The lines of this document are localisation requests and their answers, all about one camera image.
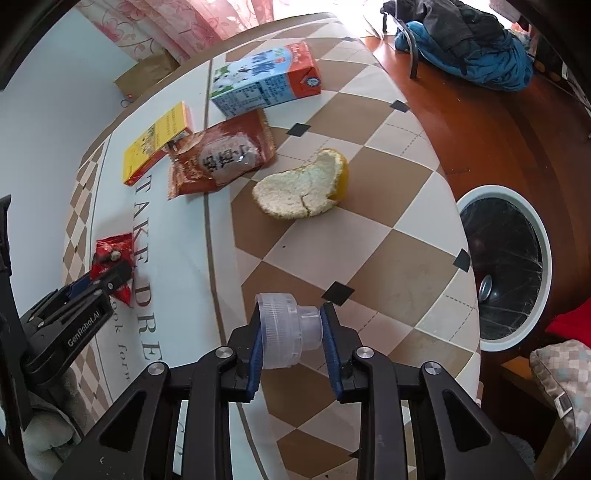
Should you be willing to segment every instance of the black diamond tile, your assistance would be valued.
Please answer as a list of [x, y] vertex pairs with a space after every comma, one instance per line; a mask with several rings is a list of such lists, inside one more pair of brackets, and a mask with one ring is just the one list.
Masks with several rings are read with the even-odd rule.
[[342, 283], [336, 281], [329, 287], [328, 290], [324, 292], [322, 298], [331, 301], [340, 307], [347, 301], [354, 291], [354, 288], [348, 287], [347, 285], [343, 285]]
[[462, 248], [456, 259], [453, 261], [453, 264], [457, 268], [461, 268], [464, 272], [467, 272], [470, 270], [470, 255], [468, 255], [468, 252]]
[[410, 107], [406, 103], [401, 102], [400, 100], [396, 100], [394, 103], [390, 103], [390, 107], [394, 110], [400, 110], [402, 113], [408, 112], [410, 110]]
[[293, 137], [301, 137], [309, 128], [310, 126], [306, 124], [295, 124], [287, 131], [287, 134], [292, 135]]

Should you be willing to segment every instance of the wooden floor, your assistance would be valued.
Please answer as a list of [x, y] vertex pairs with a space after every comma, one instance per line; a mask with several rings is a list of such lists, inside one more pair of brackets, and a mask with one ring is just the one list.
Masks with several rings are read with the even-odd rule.
[[425, 128], [456, 199], [484, 184], [509, 187], [533, 205], [550, 238], [553, 278], [542, 319], [515, 349], [483, 354], [483, 405], [495, 417], [498, 365], [547, 344], [551, 318], [591, 296], [591, 119], [545, 78], [522, 92], [493, 92], [420, 62], [411, 80], [408, 54], [378, 38], [364, 41]]

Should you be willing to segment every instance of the round table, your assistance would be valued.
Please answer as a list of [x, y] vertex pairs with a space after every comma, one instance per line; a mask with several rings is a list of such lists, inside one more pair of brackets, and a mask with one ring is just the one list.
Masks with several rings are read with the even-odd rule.
[[[266, 109], [273, 164], [219, 192], [171, 201], [167, 158], [134, 187], [123, 185], [124, 150], [179, 101], [196, 130], [224, 120], [207, 97], [213, 71], [302, 39], [323, 91]], [[349, 160], [345, 200], [315, 218], [264, 215], [252, 199], [255, 183], [309, 163], [321, 148]], [[364, 345], [408, 365], [440, 362], [476, 395], [478, 304], [454, 197], [404, 95], [331, 14], [256, 27], [182, 65], [89, 148], [71, 205], [66, 282], [89, 269], [97, 239], [132, 231], [135, 244], [133, 308], [113, 300], [115, 315], [73, 365], [87, 428], [150, 362], [182, 365], [225, 344], [260, 292], [291, 293], [300, 305], [338, 298], [341, 324]], [[235, 478], [347, 477], [356, 469], [349, 455], [359, 446], [359, 415], [358, 404], [335, 401], [322, 349], [290, 369], [264, 371], [255, 401], [230, 409]]]

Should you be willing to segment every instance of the blue jacket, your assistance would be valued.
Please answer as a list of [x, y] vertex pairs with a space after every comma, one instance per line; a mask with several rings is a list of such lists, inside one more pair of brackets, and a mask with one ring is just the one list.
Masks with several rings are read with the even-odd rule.
[[[528, 86], [532, 76], [532, 60], [524, 46], [509, 31], [503, 34], [492, 46], [481, 47], [474, 40], [469, 55], [465, 57], [465, 73], [454, 65], [453, 57], [444, 52], [431, 38], [422, 23], [411, 21], [407, 27], [414, 33], [421, 55], [436, 67], [452, 75], [464, 78], [493, 90], [516, 92]], [[399, 31], [394, 40], [397, 50], [408, 51], [404, 34]]]

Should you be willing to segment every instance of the clothing pile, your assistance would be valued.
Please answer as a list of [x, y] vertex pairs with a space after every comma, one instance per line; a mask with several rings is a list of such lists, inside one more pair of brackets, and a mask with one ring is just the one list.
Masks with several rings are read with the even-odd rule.
[[[395, 15], [413, 32], [421, 55], [438, 68], [495, 90], [518, 91], [532, 76], [524, 46], [492, 14], [459, 0], [398, 0], [384, 12]], [[408, 51], [402, 32], [397, 50]]]

